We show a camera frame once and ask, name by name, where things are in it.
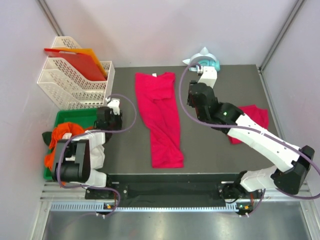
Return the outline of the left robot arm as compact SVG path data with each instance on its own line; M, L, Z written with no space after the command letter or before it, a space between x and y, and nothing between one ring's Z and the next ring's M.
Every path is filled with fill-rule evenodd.
M105 162L104 145L112 131L121 129L118 106L60 111L51 137L52 179L96 187L98 195L109 198L114 187L99 169Z

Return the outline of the teal cat ear headphones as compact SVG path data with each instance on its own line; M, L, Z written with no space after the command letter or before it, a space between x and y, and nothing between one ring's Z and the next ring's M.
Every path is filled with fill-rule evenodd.
M206 47L203 47L200 52L184 59L182 62L187 66L198 63L203 67L214 67L217 72L221 70L219 60Z

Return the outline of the orange t shirt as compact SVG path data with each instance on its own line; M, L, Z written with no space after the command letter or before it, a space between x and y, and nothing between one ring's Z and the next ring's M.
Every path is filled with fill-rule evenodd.
M85 128L73 122L64 122L55 127L53 129L53 132L50 134L51 140L48 146L50 153L44 157L44 166L52 170L55 158L55 147L58 141L63 139L63 136L65 134L70 133L73 137L76 135L83 134L85 130Z

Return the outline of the pink t shirt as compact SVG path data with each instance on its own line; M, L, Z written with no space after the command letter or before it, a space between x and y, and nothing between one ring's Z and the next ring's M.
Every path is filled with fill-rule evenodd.
M268 129L269 113L267 109L259 108L255 104L239 106L238 108L241 109L245 115L250 117L259 126Z
M155 169L184 167L181 126L175 95L176 75L165 72L135 74L135 96L140 117L149 129L151 166Z

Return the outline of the folded pink t shirt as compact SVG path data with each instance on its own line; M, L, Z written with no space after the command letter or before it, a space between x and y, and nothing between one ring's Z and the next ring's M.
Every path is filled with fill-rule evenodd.
M268 129L269 113L267 109L259 108L255 104L239 106L238 108L241 109L245 115L250 117L259 126Z

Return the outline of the red orange folder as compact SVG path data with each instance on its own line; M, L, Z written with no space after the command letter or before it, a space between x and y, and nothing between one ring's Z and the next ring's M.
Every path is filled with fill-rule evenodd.
M98 60L85 53L78 53L70 49L44 48L44 52L51 58L63 58L92 82L106 81L107 73Z

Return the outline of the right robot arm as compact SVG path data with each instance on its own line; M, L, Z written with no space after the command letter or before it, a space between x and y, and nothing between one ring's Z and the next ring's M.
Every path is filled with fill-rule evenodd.
M227 186L239 198L260 189L277 189L297 195L310 171L314 149L289 144L258 125L240 108L219 102L212 87L191 81L187 104L195 108L197 121L240 140L267 158L273 166L256 171L244 170L234 183Z

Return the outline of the white file organizer rack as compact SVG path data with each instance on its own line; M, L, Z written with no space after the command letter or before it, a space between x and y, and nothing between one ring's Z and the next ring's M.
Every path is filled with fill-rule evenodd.
M90 81L61 57L48 57L37 85L61 110L97 108L106 105L112 93L115 68L112 61L101 61L105 81Z

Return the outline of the white t shirt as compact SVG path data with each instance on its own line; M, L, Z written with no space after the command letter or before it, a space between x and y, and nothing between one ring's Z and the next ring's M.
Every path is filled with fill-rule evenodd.
M86 131L86 133L88 134L75 137L71 143L79 140L89 140L90 168L94 170L101 169L105 161L103 144L106 143L106 135L103 132L90 133Z

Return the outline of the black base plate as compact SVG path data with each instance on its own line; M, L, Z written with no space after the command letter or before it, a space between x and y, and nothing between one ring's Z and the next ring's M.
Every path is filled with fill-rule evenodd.
M224 207L262 195L234 190L236 173L111 174L109 179L124 208Z

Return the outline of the green plastic bin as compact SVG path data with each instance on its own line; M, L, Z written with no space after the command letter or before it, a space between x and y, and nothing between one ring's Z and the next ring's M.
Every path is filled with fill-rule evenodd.
M80 125L86 130L92 130L94 126L94 122L97 119L96 114L97 114L96 108L61 110L56 115L54 128L56 128L59 124L71 122L71 123ZM43 177L45 180L52 180L51 170L45 166L44 166Z

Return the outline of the dark green cloth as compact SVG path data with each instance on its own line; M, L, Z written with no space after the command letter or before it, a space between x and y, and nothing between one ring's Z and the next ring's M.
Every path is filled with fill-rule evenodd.
M41 135L42 135L42 139L43 139L43 142L45 143L46 146L50 146L51 144L51 141L52 141L52 131L45 131L43 132Z

